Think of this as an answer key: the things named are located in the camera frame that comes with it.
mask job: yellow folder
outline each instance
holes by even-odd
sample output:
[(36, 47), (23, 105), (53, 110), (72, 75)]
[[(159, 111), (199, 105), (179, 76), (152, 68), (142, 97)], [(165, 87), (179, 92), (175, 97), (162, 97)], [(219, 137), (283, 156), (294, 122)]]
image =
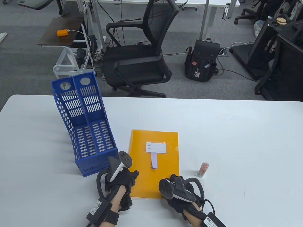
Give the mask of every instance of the yellow folder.
[[(146, 143), (165, 143), (166, 154), (157, 154), (158, 169), (152, 169), (151, 153), (146, 152)], [(155, 132), (132, 130), (129, 154), (133, 164), (131, 172), (138, 170), (139, 176), (132, 187), (131, 197), (158, 199), (159, 181), (171, 174), (179, 176), (179, 148), (177, 132)]]

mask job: black glove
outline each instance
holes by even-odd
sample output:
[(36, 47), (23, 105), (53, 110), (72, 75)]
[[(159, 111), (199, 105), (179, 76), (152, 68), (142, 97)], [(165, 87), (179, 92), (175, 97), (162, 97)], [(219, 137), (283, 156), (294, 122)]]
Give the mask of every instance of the black glove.
[[(170, 178), (167, 178), (167, 180), (169, 180), (170, 182), (174, 182), (176, 177), (177, 176), (175, 174), (172, 174)], [(195, 197), (196, 197), (195, 202), (200, 207), (201, 204), (203, 204), (204, 200), (202, 200), (199, 196), (197, 196), (195, 194), (195, 190), (194, 190), (194, 187), (192, 186), (192, 184), (187, 183), (184, 185), (184, 187), (186, 190), (190, 191), (191, 193), (193, 193), (195, 195)], [(184, 218), (184, 220), (187, 220), (187, 218), (184, 215), (183, 210), (188, 211), (190, 214), (192, 214), (193, 216), (195, 216), (201, 220), (203, 218), (206, 218), (206, 215), (203, 212), (198, 211), (191, 202), (186, 202), (186, 201), (183, 201), (181, 199), (176, 199), (176, 198), (166, 199), (166, 201), (169, 204), (169, 206), (171, 206), (172, 208), (175, 209), (175, 211), (182, 214), (182, 217)]]
[(113, 186), (123, 185), (126, 188), (126, 193), (130, 194), (132, 186), (136, 183), (137, 176), (139, 176), (139, 172), (137, 170), (130, 172), (128, 168), (124, 167), (112, 182), (109, 182), (107, 177), (105, 177), (105, 191), (109, 192)]

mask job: hand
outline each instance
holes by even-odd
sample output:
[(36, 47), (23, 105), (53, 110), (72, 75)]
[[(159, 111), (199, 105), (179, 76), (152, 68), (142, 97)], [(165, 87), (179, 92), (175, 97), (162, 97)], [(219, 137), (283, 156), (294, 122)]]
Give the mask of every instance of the hand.
[[(174, 182), (176, 177), (177, 176), (175, 174), (172, 174), (169, 179), (167, 178), (167, 180), (169, 180), (170, 182)], [(193, 193), (195, 195), (195, 197), (196, 197), (195, 203), (186, 202), (186, 201), (183, 201), (181, 199), (176, 199), (176, 198), (166, 199), (166, 201), (169, 204), (169, 206), (171, 206), (172, 208), (175, 209), (176, 212), (182, 214), (184, 220), (187, 220), (186, 216), (184, 215), (184, 210), (190, 210), (190, 211), (192, 211), (192, 209), (194, 207), (200, 206), (200, 204), (201, 204), (201, 198), (195, 194), (194, 187), (192, 186), (191, 183), (187, 183), (184, 186), (185, 186), (186, 190), (190, 191), (191, 193)]]
[(128, 168), (124, 167), (112, 182), (109, 182), (105, 177), (105, 190), (109, 192), (113, 186), (121, 185), (125, 186), (126, 192), (130, 194), (132, 187), (136, 183), (137, 176), (139, 176), (139, 172), (137, 170), (130, 172)]

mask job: label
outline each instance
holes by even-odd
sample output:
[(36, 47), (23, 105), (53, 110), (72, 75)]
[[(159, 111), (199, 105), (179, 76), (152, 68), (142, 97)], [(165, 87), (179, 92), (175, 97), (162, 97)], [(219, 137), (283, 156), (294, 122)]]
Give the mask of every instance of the label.
[(146, 142), (146, 152), (156, 152), (159, 154), (166, 154), (166, 143)]
[(94, 205), (94, 207), (91, 209), (90, 213), (91, 213), (92, 215), (94, 215), (95, 212), (98, 210), (98, 208), (101, 206), (101, 204), (102, 204), (102, 203), (98, 200), (98, 201), (96, 202), (96, 204)]
[(204, 224), (207, 227), (218, 227), (209, 217), (206, 217), (204, 220)]

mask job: pink tube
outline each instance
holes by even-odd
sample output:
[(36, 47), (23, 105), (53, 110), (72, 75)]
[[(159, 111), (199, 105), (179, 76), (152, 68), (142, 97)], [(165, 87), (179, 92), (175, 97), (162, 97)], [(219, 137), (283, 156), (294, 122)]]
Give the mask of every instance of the pink tube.
[(203, 162), (202, 165), (201, 165), (201, 168), (198, 172), (198, 177), (203, 177), (206, 170), (208, 169), (208, 167), (209, 167), (208, 162)]

